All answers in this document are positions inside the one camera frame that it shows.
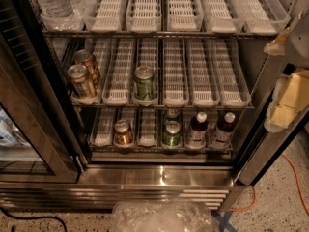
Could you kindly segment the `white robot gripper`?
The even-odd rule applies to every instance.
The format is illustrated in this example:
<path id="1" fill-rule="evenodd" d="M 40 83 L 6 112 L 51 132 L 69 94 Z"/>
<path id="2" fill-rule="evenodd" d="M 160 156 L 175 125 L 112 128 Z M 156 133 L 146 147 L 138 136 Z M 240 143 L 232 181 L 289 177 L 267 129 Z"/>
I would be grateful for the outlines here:
<path id="1" fill-rule="evenodd" d="M 309 69 L 309 11 L 301 11 L 290 28 L 264 47 L 271 56 L 286 56 L 289 63 Z M 276 82 L 264 127 L 268 132 L 285 130 L 309 105 L 309 71 L 282 75 Z"/>

